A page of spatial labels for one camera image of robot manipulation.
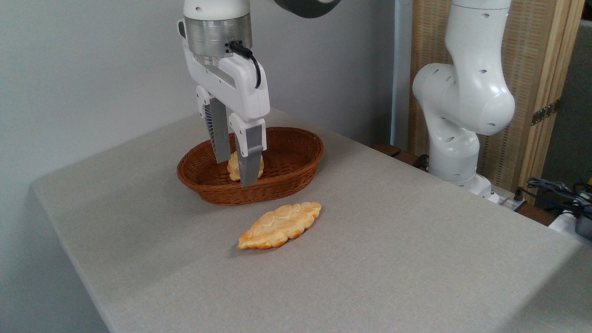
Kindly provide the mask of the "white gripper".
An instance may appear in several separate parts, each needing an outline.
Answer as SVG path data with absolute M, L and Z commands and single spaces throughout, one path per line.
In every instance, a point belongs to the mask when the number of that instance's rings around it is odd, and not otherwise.
M 267 150 L 265 120 L 270 112 L 268 85 L 264 69 L 256 88 L 254 64 L 233 55 L 218 61 L 217 66 L 203 65 L 195 59 L 186 40 L 183 51 L 191 78 L 197 83 L 198 112 L 206 122 L 216 162 L 222 164 L 231 157 L 228 116 L 234 131 L 240 182 L 243 188 L 256 183 L 262 152 Z

